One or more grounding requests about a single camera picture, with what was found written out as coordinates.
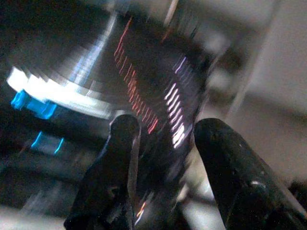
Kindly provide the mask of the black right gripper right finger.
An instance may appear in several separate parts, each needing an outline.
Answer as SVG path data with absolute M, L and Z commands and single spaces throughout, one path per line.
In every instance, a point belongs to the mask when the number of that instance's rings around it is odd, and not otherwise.
M 194 139 L 226 229 L 306 229 L 304 208 L 230 126 L 217 118 L 200 120 Z

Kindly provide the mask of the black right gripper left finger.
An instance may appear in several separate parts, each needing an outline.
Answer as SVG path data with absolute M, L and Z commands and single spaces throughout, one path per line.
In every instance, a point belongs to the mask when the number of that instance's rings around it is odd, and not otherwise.
M 67 230 L 132 230 L 141 128 L 137 118 L 120 115 L 110 124 L 107 142 L 85 173 Z

